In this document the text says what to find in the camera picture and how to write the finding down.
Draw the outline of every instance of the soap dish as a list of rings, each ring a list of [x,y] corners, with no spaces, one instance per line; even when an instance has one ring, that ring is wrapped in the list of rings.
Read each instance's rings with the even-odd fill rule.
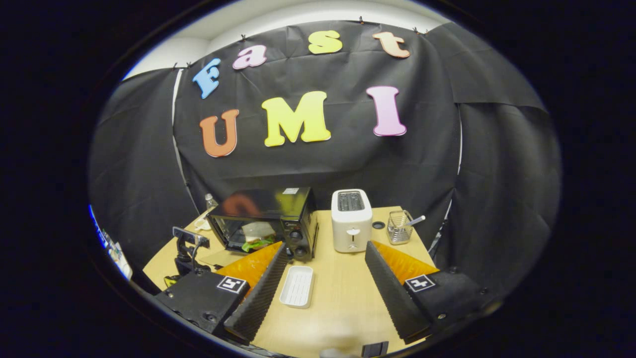
[[[309,266],[291,266],[285,277],[280,301],[289,307],[307,308],[314,286],[314,270]]]

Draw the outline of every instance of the toaster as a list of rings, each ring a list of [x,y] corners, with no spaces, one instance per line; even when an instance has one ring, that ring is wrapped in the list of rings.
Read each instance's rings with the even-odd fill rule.
[[[333,248],[338,252],[366,250],[371,239],[371,204],[360,189],[338,190],[331,196]]]

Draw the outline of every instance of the plastic bottle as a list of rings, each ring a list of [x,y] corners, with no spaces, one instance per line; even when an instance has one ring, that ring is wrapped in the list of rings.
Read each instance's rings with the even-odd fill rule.
[[[212,197],[212,194],[207,193],[205,195],[205,207],[209,210],[215,206],[218,206],[219,203],[216,202],[216,200],[214,200],[214,198]]]

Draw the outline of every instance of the wooden table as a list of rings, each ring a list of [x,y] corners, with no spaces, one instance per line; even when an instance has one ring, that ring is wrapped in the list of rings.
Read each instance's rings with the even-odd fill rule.
[[[393,210],[401,208],[374,208],[373,221],[386,224],[389,212]],[[389,341],[388,353],[416,344],[405,345],[399,338],[366,266],[364,252],[343,254],[335,251],[331,211],[321,210],[316,214],[321,229],[315,258],[306,263],[294,260],[287,265],[269,311],[251,343],[273,352],[302,358],[318,357],[319,352],[327,348],[360,355],[363,345],[382,341]],[[185,229],[194,231],[193,223]],[[212,231],[199,233],[208,237],[211,245],[210,249],[199,248],[197,261],[225,266],[244,256],[224,250]],[[386,228],[374,229],[372,234],[373,240],[390,245]],[[434,266],[415,231],[408,243],[391,247]],[[164,276],[177,274],[174,265],[176,255],[176,238],[173,238],[144,268],[145,274],[161,289],[166,289]],[[314,290],[310,298],[311,305],[307,309],[291,308],[279,301],[291,266],[310,266],[314,269]]]

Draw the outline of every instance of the metal utensil holder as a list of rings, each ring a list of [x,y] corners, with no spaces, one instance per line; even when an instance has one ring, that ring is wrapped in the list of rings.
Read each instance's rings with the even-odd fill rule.
[[[393,245],[407,243],[411,239],[413,227],[406,226],[405,224],[412,220],[413,217],[406,210],[392,211],[389,213],[387,234],[389,235],[389,241]]]

